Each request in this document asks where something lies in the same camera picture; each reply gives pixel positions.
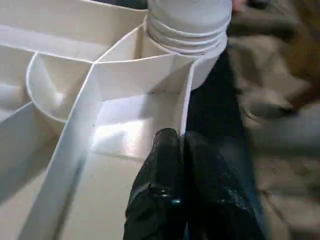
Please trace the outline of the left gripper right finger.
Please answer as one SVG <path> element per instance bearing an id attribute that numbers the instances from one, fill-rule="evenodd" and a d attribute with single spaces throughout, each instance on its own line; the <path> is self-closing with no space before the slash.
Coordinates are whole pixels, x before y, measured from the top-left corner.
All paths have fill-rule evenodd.
<path id="1" fill-rule="evenodd" d="M 185 135 L 184 167 L 191 240 L 264 240 L 265 219 L 252 165 L 230 138 Z"/>

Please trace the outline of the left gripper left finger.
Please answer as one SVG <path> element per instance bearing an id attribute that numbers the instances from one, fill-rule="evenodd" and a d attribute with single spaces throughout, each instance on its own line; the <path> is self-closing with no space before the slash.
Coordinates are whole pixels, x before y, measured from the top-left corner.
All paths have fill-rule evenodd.
<path id="1" fill-rule="evenodd" d="M 123 239 L 182 240 L 185 227 L 180 138 L 173 128 L 163 128 L 133 181 Z"/>

